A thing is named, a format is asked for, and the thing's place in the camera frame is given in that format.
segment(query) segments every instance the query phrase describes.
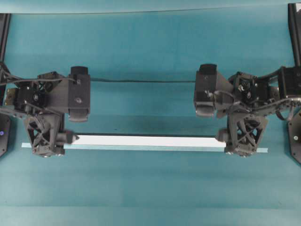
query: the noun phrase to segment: teal background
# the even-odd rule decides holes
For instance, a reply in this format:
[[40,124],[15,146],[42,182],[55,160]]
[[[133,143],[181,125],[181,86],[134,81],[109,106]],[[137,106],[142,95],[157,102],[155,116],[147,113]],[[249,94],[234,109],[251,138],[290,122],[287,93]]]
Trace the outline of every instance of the teal background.
[[[200,64],[263,75],[293,66],[287,5],[206,10],[12,16],[5,63],[34,78],[89,67],[93,78],[193,80]],[[93,82],[76,132],[214,135],[226,120],[196,118],[194,85]],[[269,117],[268,154],[67,150],[41,159],[21,148],[13,120],[0,159],[0,225],[300,225],[300,165],[286,125]]]
[[1,0],[2,13],[120,13],[241,6],[270,6],[297,0]]

